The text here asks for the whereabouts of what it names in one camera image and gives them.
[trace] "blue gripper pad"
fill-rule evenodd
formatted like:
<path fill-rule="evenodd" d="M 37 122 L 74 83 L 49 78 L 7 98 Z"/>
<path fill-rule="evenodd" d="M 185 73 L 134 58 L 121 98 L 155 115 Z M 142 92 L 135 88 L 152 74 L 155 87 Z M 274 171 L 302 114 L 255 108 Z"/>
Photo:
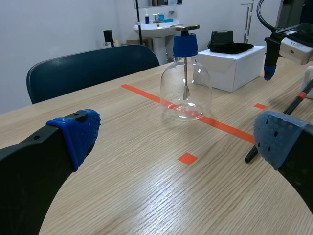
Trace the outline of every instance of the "blue gripper pad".
<path fill-rule="evenodd" d="M 262 157 L 278 170 L 309 123 L 277 112 L 264 112 L 254 123 L 255 145 Z"/>
<path fill-rule="evenodd" d="M 67 117 L 58 117 L 46 124 L 59 127 L 67 144 L 67 148 L 71 155 L 74 172 L 78 170 L 84 162 L 89 148 L 98 138 L 100 127 L 100 115 L 91 109 L 77 111 L 78 113 L 87 113 L 88 117 L 84 122 L 78 122 L 75 119 Z"/>

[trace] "chair backrest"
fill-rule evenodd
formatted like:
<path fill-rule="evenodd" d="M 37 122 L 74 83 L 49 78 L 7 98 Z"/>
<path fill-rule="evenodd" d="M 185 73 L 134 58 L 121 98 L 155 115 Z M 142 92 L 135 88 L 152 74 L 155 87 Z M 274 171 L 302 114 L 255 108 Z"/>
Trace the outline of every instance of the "chair backrest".
<path fill-rule="evenodd" d="M 94 50 L 43 61 L 27 74 L 33 104 L 159 66 L 142 45 Z"/>

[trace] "glass bottle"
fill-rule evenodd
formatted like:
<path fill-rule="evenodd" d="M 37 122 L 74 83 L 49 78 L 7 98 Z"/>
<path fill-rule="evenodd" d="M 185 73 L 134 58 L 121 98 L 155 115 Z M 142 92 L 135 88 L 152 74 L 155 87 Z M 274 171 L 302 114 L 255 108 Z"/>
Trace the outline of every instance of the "glass bottle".
<path fill-rule="evenodd" d="M 212 84 L 206 68 L 197 62 L 197 38 L 189 34 L 196 26 L 173 26 L 181 31 L 174 38 L 175 62 L 162 75 L 160 103 L 163 113 L 175 120 L 198 120 L 211 108 Z"/>

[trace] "black rod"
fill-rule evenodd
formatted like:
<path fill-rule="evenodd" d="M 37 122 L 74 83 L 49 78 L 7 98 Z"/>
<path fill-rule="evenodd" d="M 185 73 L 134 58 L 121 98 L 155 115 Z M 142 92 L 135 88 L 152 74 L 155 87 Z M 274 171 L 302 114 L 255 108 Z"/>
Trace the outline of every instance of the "black rod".
<path fill-rule="evenodd" d="M 140 44 L 143 45 L 143 43 L 142 43 L 141 22 L 140 22 L 140 16 L 139 16 L 138 0 L 136 0 L 136 9 L 137 9 L 137 19 L 138 19 L 138 22 L 140 23 L 140 25 L 138 25 Z"/>
<path fill-rule="evenodd" d="M 304 100 L 304 96 L 307 95 L 311 90 L 313 89 L 313 79 L 307 84 L 307 86 L 304 88 L 304 90 L 294 99 L 294 101 L 291 103 L 291 105 L 284 111 L 284 114 L 290 115 L 293 113 L 293 111 L 298 107 L 298 105 Z M 251 162 L 255 156 L 258 154 L 258 149 L 256 146 L 254 146 L 248 155 L 245 157 L 245 162 L 249 163 Z"/>

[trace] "sink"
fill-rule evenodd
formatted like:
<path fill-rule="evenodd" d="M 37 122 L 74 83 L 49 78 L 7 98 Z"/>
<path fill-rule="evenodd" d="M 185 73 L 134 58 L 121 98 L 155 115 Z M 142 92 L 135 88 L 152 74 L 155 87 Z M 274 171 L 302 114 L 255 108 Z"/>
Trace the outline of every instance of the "sink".
<path fill-rule="evenodd" d="M 141 33 L 145 38 L 163 38 L 170 35 L 175 35 L 175 31 L 171 31 L 170 27 L 173 25 L 180 24 L 177 19 L 174 19 L 173 22 L 164 22 L 164 23 L 144 23 L 141 22 Z M 134 30 L 139 34 L 138 26 L 135 25 Z"/>
<path fill-rule="evenodd" d="M 175 35 L 175 31 L 171 31 L 170 27 L 180 24 L 177 19 L 173 22 L 162 23 L 145 23 L 141 22 L 141 34 L 144 38 L 152 38 L 153 51 L 156 54 L 160 65 L 167 63 L 165 37 Z M 134 26 L 134 31 L 139 34 L 138 26 Z"/>

